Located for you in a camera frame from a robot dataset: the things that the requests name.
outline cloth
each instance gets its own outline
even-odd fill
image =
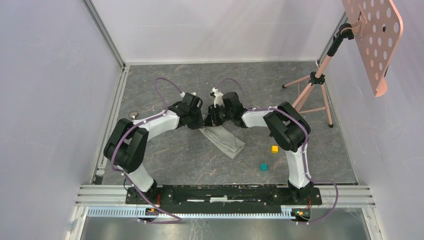
[[[223,126],[206,126],[199,129],[225,155],[234,159],[243,150],[246,143],[235,137]]]

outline panel hole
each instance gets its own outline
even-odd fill
[[[395,22],[393,28],[395,33],[399,32],[399,23]]]

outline black mounting plate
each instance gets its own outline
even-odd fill
[[[317,187],[295,202],[290,189],[281,185],[163,185],[149,190],[148,196],[154,204],[160,199],[163,210],[179,214],[281,213],[281,205],[306,206],[308,198],[312,205],[323,204]],[[147,204],[133,187],[128,189],[125,203]]]

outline pink perforated panel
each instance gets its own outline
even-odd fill
[[[392,0],[342,0],[349,23],[360,21],[356,43],[374,95],[387,91],[384,78],[404,25]]]

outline white panel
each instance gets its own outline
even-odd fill
[[[120,68],[80,0],[1,1],[0,31],[0,239],[64,239]]]
[[[424,239],[424,209],[413,207],[424,199],[424,1],[393,2],[404,33],[388,67],[386,94],[374,97],[352,40],[331,60],[326,83],[358,178],[371,189],[387,239]]]
[[[316,60],[340,0],[93,0],[127,63]]]

